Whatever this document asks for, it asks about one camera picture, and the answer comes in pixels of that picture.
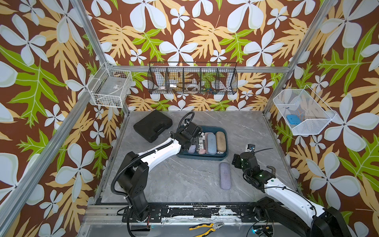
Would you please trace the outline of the lavender glasses case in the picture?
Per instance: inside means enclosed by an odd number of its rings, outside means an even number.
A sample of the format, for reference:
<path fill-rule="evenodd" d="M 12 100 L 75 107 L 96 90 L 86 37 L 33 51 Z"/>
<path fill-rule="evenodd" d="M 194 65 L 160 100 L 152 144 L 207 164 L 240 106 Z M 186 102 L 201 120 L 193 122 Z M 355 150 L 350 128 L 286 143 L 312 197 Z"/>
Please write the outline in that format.
<path fill-rule="evenodd" d="M 232 186 L 231 168 L 228 163 L 220 163 L 220 187 L 222 190 L 230 190 Z"/>
<path fill-rule="evenodd" d="M 194 154 L 196 152 L 196 145 L 191 145 L 188 149 L 189 154 Z"/>

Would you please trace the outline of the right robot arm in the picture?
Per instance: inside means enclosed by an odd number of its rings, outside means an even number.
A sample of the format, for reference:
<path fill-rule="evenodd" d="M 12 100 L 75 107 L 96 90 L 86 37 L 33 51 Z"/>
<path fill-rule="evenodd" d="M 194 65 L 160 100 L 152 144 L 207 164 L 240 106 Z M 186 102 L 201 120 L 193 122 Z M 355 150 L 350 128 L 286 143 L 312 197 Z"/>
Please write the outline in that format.
<path fill-rule="evenodd" d="M 232 165 L 242 170 L 243 179 L 266 196 L 257 201 L 253 216 L 257 221 L 277 222 L 300 237 L 349 237 L 348 226 L 335 208 L 325 208 L 288 188 L 276 177 L 276 169 L 262 169 L 255 145 L 235 154 Z"/>

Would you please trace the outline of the light blue glasses case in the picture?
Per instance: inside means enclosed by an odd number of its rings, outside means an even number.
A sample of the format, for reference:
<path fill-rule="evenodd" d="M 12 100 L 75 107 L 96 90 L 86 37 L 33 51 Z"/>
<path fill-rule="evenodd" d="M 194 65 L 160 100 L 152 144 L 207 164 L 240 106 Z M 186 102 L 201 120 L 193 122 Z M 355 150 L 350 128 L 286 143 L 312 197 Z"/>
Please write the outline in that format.
<path fill-rule="evenodd" d="M 217 141 L 216 135 L 211 132 L 205 133 L 206 135 L 206 152 L 209 155 L 215 155 L 217 153 Z"/>

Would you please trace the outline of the flag print glasses case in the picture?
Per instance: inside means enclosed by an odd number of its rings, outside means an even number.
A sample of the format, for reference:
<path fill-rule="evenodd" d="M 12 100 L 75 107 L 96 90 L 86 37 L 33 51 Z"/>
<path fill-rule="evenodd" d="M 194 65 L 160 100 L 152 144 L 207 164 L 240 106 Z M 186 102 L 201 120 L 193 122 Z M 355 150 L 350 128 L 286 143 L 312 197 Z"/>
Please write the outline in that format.
<path fill-rule="evenodd" d="M 205 133 L 201 133 L 201 135 L 198 137 L 198 144 L 196 146 L 196 152 L 199 155 L 204 155 L 206 154 L 206 146 L 205 146 Z"/>

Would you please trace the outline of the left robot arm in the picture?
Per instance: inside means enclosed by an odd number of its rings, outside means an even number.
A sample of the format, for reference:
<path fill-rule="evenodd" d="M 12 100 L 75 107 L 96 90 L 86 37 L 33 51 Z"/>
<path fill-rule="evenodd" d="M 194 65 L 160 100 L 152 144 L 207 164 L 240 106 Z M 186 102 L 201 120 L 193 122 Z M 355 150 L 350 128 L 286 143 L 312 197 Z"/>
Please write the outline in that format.
<path fill-rule="evenodd" d="M 201 133 L 202 127 L 190 122 L 171 132 L 160 145 L 139 154 L 129 152 L 124 157 L 111 182 L 111 192 L 126 199 L 133 218 L 144 221 L 149 215 L 149 203 L 144 193 L 149 172 L 167 158 L 188 150 Z"/>

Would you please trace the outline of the tan fabric glasses case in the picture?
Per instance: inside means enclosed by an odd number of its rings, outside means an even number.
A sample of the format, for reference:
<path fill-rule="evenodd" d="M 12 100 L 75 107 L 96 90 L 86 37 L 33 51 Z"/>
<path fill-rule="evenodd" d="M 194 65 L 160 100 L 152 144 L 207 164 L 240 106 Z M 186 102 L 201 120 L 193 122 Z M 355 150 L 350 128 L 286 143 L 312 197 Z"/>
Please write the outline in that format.
<path fill-rule="evenodd" d="M 227 139 L 225 133 L 222 131 L 216 133 L 216 148 L 217 152 L 227 151 Z"/>

